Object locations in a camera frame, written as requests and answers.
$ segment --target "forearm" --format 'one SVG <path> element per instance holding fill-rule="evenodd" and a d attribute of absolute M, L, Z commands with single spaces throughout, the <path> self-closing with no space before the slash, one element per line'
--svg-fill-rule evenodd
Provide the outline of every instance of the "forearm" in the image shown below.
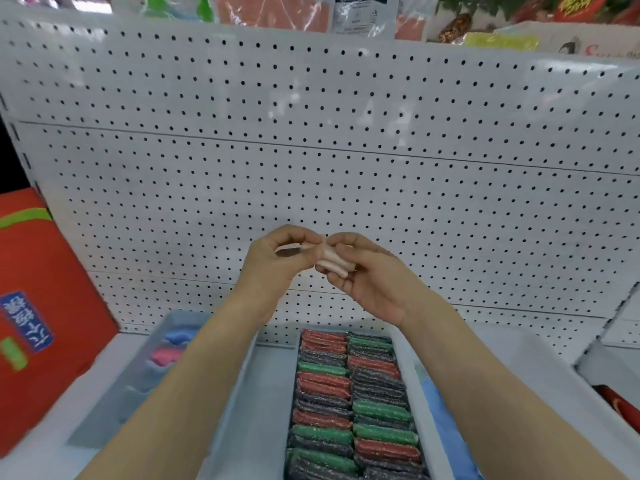
<path fill-rule="evenodd" d="M 78 480 L 196 478 L 256 332 L 243 314 L 223 304 Z"/>
<path fill-rule="evenodd" d="M 401 327 L 488 480 L 623 479 L 439 296 Z"/>

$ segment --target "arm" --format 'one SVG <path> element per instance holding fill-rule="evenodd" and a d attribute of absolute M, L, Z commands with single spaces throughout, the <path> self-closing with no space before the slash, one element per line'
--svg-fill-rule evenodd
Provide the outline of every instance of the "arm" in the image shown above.
<path fill-rule="evenodd" d="M 293 277 L 320 259 L 321 246 L 287 258 L 274 252 L 303 241 L 322 238 L 284 226 L 252 243 L 235 290 L 77 480 L 196 478 L 254 334 Z"/>
<path fill-rule="evenodd" d="M 328 243 L 358 265 L 347 279 L 327 273 L 329 282 L 403 332 L 487 480 L 625 478 L 402 261 L 356 233 L 334 234 Z"/>

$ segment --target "red box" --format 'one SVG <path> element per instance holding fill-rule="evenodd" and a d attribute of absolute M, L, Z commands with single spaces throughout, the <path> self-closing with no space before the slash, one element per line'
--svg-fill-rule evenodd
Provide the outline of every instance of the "red box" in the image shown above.
<path fill-rule="evenodd" d="M 0 458 L 117 332 L 37 193 L 0 195 Z"/>

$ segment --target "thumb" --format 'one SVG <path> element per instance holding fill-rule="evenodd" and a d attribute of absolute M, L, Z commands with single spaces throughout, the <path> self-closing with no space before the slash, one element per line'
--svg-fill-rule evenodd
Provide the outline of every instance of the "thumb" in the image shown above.
<path fill-rule="evenodd" d="M 376 256 L 376 253 L 373 251 L 345 246 L 341 242 L 335 245 L 335 252 L 345 261 L 350 261 L 366 268 L 373 265 Z"/>
<path fill-rule="evenodd" d="M 284 258 L 288 266 L 294 273 L 299 273 L 303 269 L 313 267 L 320 259 L 322 259 L 323 247 L 321 244 L 304 249 L 295 256 Z"/>

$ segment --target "stack of packets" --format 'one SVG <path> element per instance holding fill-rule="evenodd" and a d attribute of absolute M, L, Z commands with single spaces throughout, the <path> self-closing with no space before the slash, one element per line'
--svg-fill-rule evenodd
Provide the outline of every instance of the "stack of packets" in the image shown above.
<path fill-rule="evenodd" d="M 303 330 L 288 480 L 427 480 L 391 339 Z"/>

